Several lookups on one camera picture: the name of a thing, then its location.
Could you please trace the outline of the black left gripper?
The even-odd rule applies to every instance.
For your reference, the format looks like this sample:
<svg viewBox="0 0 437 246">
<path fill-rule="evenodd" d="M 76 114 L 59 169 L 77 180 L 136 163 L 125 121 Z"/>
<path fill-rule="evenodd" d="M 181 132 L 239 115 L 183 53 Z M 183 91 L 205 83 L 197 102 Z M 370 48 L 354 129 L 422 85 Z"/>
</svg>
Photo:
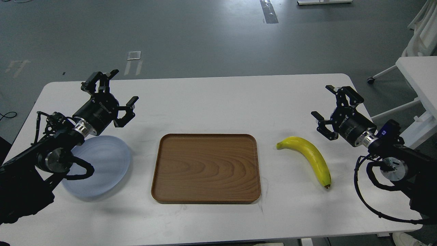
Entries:
<svg viewBox="0 0 437 246">
<path fill-rule="evenodd" d="M 110 80 L 118 73 L 118 69 L 109 73 L 94 72 L 81 83 L 81 90 L 91 97 L 72 117 L 75 122 L 84 120 L 91 125 L 91 135 L 99 136 L 113 120 L 115 127 L 125 127 L 136 116 L 133 110 L 138 96 L 133 96 L 125 106 L 119 106 L 118 100 L 110 93 Z M 117 118 L 118 111 L 125 111 L 125 115 Z"/>
</svg>

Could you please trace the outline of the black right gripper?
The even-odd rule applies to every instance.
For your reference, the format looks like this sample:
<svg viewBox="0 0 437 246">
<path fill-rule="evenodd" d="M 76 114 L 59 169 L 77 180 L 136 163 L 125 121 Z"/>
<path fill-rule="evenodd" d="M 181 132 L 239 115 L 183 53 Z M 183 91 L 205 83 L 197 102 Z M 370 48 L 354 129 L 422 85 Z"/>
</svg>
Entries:
<svg viewBox="0 0 437 246">
<path fill-rule="evenodd" d="M 330 141 L 338 139 L 339 134 L 353 147 L 362 145 L 362 135 L 366 132 L 374 134 L 377 129 L 373 122 L 355 110 L 365 101 L 364 98 L 351 86 L 326 85 L 325 88 L 335 95 L 337 107 L 330 117 L 331 120 L 325 120 L 317 111 L 311 112 L 318 121 L 317 131 Z M 334 131 L 330 131 L 326 125 L 333 125 Z"/>
</svg>

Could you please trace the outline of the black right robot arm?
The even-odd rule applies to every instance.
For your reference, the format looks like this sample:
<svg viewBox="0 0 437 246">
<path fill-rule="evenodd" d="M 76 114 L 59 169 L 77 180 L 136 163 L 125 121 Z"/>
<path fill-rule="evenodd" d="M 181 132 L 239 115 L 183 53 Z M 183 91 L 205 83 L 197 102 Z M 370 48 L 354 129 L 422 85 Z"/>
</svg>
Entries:
<svg viewBox="0 0 437 246">
<path fill-rule="evenodd" d="M 336 108 L 325 120 L 317 111 L 317 131 L 329 140 L 339 136 L 351 146 L 367 148 L 366 156 L 359 156 L 354 168 L 354 188 L 362 203 L 379 218 L 411 224 L 436 224 L 436 160 L 406 147 L 400 136 L 400 125 L 389 120 L 380 131 L 377 126 L 356 110 L 364 99 L 351 87 L 327 85 L 336 97 Z M 363 198 L 358 185 L 358 172 L 367 161 L 366 173 L 372 184 L 381 190 L 400 191 L 409 198 L 412 210 L 426 215 L 425 219 L 406 220 L 377 211 Z"/>
</svg>

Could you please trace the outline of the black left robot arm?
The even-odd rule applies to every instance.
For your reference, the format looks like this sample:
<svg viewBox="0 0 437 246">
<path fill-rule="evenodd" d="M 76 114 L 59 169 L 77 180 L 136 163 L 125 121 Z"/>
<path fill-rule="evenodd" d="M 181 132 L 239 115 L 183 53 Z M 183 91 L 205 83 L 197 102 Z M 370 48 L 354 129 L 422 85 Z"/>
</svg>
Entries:
<svg viewBox="0 0 437 246">
<path fill-rule="evenodd" d="M 81 83 L 89 100 L 72 117 L 59 112 L 37 111 L 34 142 L 3 163 L 0 169 L 0 222 L 15 223 L 35 215 L 54 201 L 53 190 L 63 180 L 82 180 L 94 174 L 89 162 L 75 157 L 72 149 L 88 135 L 99 136 L 110 123 L 124 127 L 135 117 L 133 96 L 125 106 L 110 92 L 110 80 L 119 70 L 95 72 Z"/>
</svg>

